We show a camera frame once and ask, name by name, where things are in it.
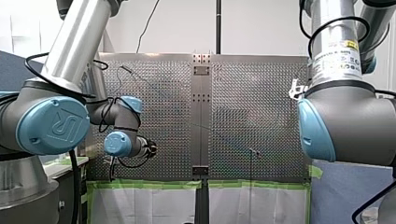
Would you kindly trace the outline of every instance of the perforated metal panel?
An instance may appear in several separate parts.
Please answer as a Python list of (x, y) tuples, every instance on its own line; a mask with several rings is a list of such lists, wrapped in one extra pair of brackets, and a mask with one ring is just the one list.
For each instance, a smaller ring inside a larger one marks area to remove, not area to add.
[[(117, 177), (191, 180), (192, 166), (208, 162), (211, 179), (308, 181), (296, 102), (288, 96), (294, 77), (306, 79), (306, 58), (212, 55), (204, 66), (210, 73), (203, 75), (194, 74), (201, 67), (192, 55), (102, 54), (101, 59), (110, 65), (109, 95), (143, 100), (139, 133), (159, 146), (152, 161), (136, 170), (116, 168)], [(98, 156), (90, 161), (89, 179), (108, 179), (105, 136), (94, 133)]]
[(288, 96), (294, 77), (306, 79), (305, 65), (303, 57), (212, 57), (210, 178), (307, 180), (296, 102)]
[[(101, 60), (109, 63), (105, 71), (109, 96), (132, 95), (143, 101), (139, 134), (151, 138), (159, 148), (158, 156), (139, 169), (116, 166), (116, 177), (190, 180), (191, 56), (103, 54)], [(120, 69), (122, 65), (132, 74)], [(107, 134), (94, 131), (98, 157), (91, 161), (89, 179), (108, 179), (109, 164), (104, 162), (103, 151)], [(131, 165), (142, 161), (123, 160)]]

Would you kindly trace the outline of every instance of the blue joint cap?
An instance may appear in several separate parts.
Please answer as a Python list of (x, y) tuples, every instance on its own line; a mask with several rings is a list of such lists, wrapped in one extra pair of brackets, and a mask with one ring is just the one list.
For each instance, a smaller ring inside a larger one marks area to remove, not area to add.
[(320, 114), (307, 99), (298, 103), (300, 140), (304, 153), (316, 160), (335, 161), (332, 138)]
[(20, 147), (35, 155), (59, 155), (76, 147), (90, 129), (90, 118), (79, 101), (57, 96), (32, 106), (20, 119)]
[(373, 58), (370, 65), (367, 67), (366, 71), (364, 71), (364, 74), (373, 73), (375, 68), (376, 68), (376, 57)]
[(131, 139), (125, 133), (110, 133), (105, 139), (105, 152), (111, 156), (127, 157), (131, 150)]
[(125, 101), (126, 105), (123, 101), (120, 101), (120, 104), (127, 109), (133, 109), (134, 112), (141, 114), (142, 113), (142, 101), (133, 96), (121, 96), (121, 99)]

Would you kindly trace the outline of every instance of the green tape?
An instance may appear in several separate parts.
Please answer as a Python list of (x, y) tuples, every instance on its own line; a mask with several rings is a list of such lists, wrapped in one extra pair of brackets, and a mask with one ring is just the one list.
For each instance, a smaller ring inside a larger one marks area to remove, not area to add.
[(321, 179), (323, 176), (323, 171), (320, 168), (318, 168), (317, 166), (309, 165), (309, 175), (311, 177)]
[(88, 200), (87, 194), (81, 195), (81, 203), (85, 203)]
[(264, 189), (309, 189), (309, 184), (286, 184), (271, 181), (248, 181), (248, 180), (209, 180), (211, 189), (227, 189), (255, 187)]
[(198, 189), (200, 181), (146, 181), (117, 179), (108, 181), (89, 181), (87, 187), (91, 189)]
[[(287, 184), (270, 181), (248, 181), (248, 180), (209, 180), (211, 189), (227, 189), (255, 187), (266, 189), (297, 189), (306, 190), (306, 224), (309, 224), (311, 213), (311, 185), (305, 184)], [(199, 189), (201, 181), (146, 181), (146, 180), (127, 180), (117, 179), (113, 182), (108, 181), (88, 181), (87, 182), (87, 200), (88, 200), (88, 223), (91, 223), (93, 191), (96, 189)]]
[[(77, 161), (83, 161), (87, 158), (88, 157), (77, 157)], [(63, 159), (61, 161), (56, 161), (56, 160), (55, 161), (47, 161), (44, 163), (44, 165), (51, 165), (53, 163), (60, 164), (60, 165), (71, 165), (72, 164), (72, 162), (70, 161), (70, 158), (68, 158), (68, 159)]]

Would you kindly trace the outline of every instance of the white wall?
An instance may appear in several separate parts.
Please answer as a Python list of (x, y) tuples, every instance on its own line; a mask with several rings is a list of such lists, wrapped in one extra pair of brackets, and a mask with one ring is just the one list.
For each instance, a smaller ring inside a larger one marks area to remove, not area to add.
[[(119, 15), (111, 18), (107, 25), (105, 51), (135, 52), (155, 2), (124, 2)], [(307, 39), (298, 25), (298, 0), (222, 2), (222, 53), (307, 55)], [(361, 6), (361, 2), (356, 5), (357, 15)], [(309, 31), (306, 16), (304, 24)], [(61, 26), (55, 0), (0, 0), (0, 50), (21, 56), (48, 51)], [(375, 74), (365, 77), (379, 89), (396, 88), (396, 78), (393, 78), (396, 29), (393, 27), (377, 50)], [(140, 52), (208, 53), (215, 51), (215, 43), (215, 0), (161, 0), (143, 37)]]

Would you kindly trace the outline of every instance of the wire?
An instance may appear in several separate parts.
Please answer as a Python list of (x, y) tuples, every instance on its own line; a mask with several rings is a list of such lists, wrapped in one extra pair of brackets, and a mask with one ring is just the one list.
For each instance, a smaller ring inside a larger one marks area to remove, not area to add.
[(130, 165), (125, 164), (119, 157), (117, 157), (117, 160), (119, 161), (119, 163), (120, 163), (123, 167), (128, 168), (128, 169), (135, 169), (135, 168), (139, 168), (139, 167), (141, 167), (142, 165), (144, 165), (144, 164), (149, 160), (149, 158), (146, 158), (142, 163), (140, 163), (140, 164), (138, 164), (138, 165), (135, 165), (135, 166), (130, 166)]
[(391, 95), (391, 96), (393, 96), (393, 97), (396, 98), (396, 92), (394, 92), (394, 91), (381, 91), (381, 90), (375, 90), (375, 93)]
[(99, 63), (99, 64), (102, 64), (102, 65), (104, 65), (105, 67), (101, 67), (100, 69), (102, 70), (102, 71), (105, 71), (105, 70), (107, 70), (107, 68), (108, 68), (108, 63), (105, 63), (105, 62), (102, 62), (102, 61), (99, 61), (99, 60), (93, 60), (95, 63)]
[(389, 193), (391, 190), (393, 190), (396, 187), (396, 181), (391, 183), (389, 186), (387, 186), (385, 189), (377, 193), (373, 198), (371, 198), (369, 201), (364, 203), (360, 208), (358, 208), (353, 214), (352, 214), (352, 220), (354, 224), (359, 224), (357, 217), (358, 215), (363, 212), (366, 208), (368, 208), (370, 205), (378, 201), (380, 198), (384, 197), (387, 193)]
[(157, 9), (157, 6), (158, 6), (159, 3), (160, 3), (160, 0), (157, 0), (157, 2), (156, 2), (155, 5), (154, 5), (154, 8), (153, 8), (152, 11), (151, 11), (151, 14), (150, 14), (149, 17), (148, 17), (148, 21), (146, 22), (146, 27), (145, 27), (145, 29), (143, 30), (143, 33), (139, 36), (139, 43), (137, 44), (136, 53), (139, 53), (140, 44), (142, 43), (143, 35), (145, 35), (145, 33), (146, 33), (146, 31), (147, 31), (147, 29), (148, 29), (148, 27), (149, 27), (149, 22), (151, 21), (151, 18), (152, 18), (152, 16), (154, 15), (155, 9)]
[(326, 23), (324, 23), (323, 25), (321, 25), (311, 36), (311, 38), (309, 39), (309, 43), (308, 43), (308, 54), (309, 57), (312, 59), (312, 45), (314, 43), (315, 38), (320, 34), (320, 32), (322, 32), (323, 30), (325, 30), (326, 28), (328, 28), (329, 25), (337, 22), (337, 21), (359, 21), (361, 22), (365, 27), (366, 27), (366, 33), (364, 34), (364, 36), (361, 37), (361, 39), (359, 39), (359, 42), (361, 42), (362, 40), (364, 40), (368, 34), (370, 34), (370, 24), (367, 20), (361, 18), (361, 17), (356, 17), (356, 16), (347, 16), (347, 17), (342, 17), (342, 18), (337, 18), (331, 21), (328, 21)]
[(387, 39), (387, 36), (388, 36), (388, 34), (389, 34), (389, 31), (390, 31), (390, 23), (388, 24), (387, 31), (384, 33), (383, 37), (382, 37), (376, 44), (372, 45), (369, 49), (367, 49), (367, 50), (364, 51), (364, 52), (361, 52), (361, 55), (362, 55), (362, 54), (365, 54), (365, 53), (368, 53), (368, 52), (370, 52), (370, 51), (372, 51), (372, 50), (375, 50), (375, 49), (378, 48), (382, 43), (384, 43), (384, 41)]
[(41, 75), (40, 73), (38, 73), (38, 72), (32, 67), (32, 65), (29, 64), (29, 62), (32, 61), (33, 59), (41, 58), (41, 57), (48, 56), (48, 55), (49, 55), (49, 53), (47, 52), (47, 53), (41, 53), (41, 54), (36, 54), (36, 55), (29, 56), (29, 57), (27, 57), (27, 58), (25, 59), (24, 65), (25, 65), (25, 67), (27, 68), (27, 70), (29, 70), (31, 73), (33, 73), (33, 75), (35, 75), (35, 76), (37, 76), (37, 77), (43, 79), (44, 81), (48, 82), (50, 85), (52, 85), (52, 86), (54, 86), (54, 87), (56, 87), (56, 88), (58, 88), (58, 89), (60, 89), (60, 90), (67, 91), (67, 92), (73, 92), (73, 93), (76, 94), (76, 95), (79, 95), (79, 96), (82, 96), (82, 97), (86, 97), (86, 98), (95, 98), (95, 97), (96, 97), (95, 95), (84, 94), (84, 93), (81, 93), (81, 92), (78, 92), (78, 91), (70, 91), (69, 89), (66, 89), (66, 88), (64, 88), (64, 87), (61, 87), (61, 86), (59, 86), (58, 84), (56, 84), (55, 82), (49, 80), (49, 79), (46, 78), (45, 76), (43, 76), (43, 75)]
[(300, 4), (300, 15), (299, 15), (300, 29), (301, 29), (301, 32), (303, 32), (303, 34), (306, 36), (306, 38), (310, 39), (311, 36), (306, 32), (304, 25), (303, 25), (304, 8), (305, 8), (305, 0), (302, 0), (301, 4)]
[[(10, 93), (10, 94), (1, 96), (0, 97), (0, 106), (6, 105), (8, 103), (11, 103), (11, 102), (15, 101), (18, 98), (18, 95), (19, 95), (19, 93), (15, 92), (15, 93)], [(12, 150), (13, 151), (13, 149), (11, 149), (9, 147), (5, 147), (5, 146), (3, 146), (1, 144), (0, 144), (0, 147), (4, 148), (6, 150)]]
[[(102, 108), (102, 112), (101, 112), (102, 119), (100, 120), (100, 123), (99, 123), (99, 133), (104, 133), (108, 129), (108, 127), (110, 126), (109, 124), (106, 123), (106, 116), (110, 112), (111, 106), (114, 105), (115, 100), (114, 100), (113, 97), (108, 97), (107, 100), (110, 100), (110, 104), (107, 106), (106, 112), (105, 112), (106, 107), (104, 106)], [(102, 130), (102, 125), (104, 125), (104, 124), (107, 125), (107, 126)]]
[(134, 109), (126, 102), (124, 101), (121, 97), (108, 97), (107, 100), (110, 100), (110, 104), (106, 107), (104, 106), (102, 108), (101, 111), (101, 121), (99, 123), (99, 133), (104, 133), (108, 127), (110, 126), (109, 124), (106, 123), (106, 116), (110, 113), (111, 107), (118, 101), (121, 100), (126, 106), (128, 106), (128, 108), (130, 109), (131, 113), (134, 114), (134, 117), (137, 119), (138, 125), (139, 127), (142, 124), (142, 120), (140, 119), (140, 117), (136, 114), (136, 112), (134, 112)]
[(13, 101), (15, 101), (18, 98), (18, 94), (17, 95), (6, 95), (0, 98), (0, 106), (2, 105), (6, 105), (8, 103), (11, 103)]
[(74, 150), (69, 151), (70, 161), (72, 163), (72, 171), (73, 171), (73, 216), (72, 216), (72, 224), (78, 224), (78, 209), (80, 204), (80, 192), (79, 192), (79, 171), (77, 158)]
[(109, 168), (109, 172), (108, 172), (108, 180), (110, 182), (112, 182), (114, 180), (114, 167), (116, 166), (116, 158), (115, 157), (111, 157), (111, 161), (110, 161), (110, 168)]

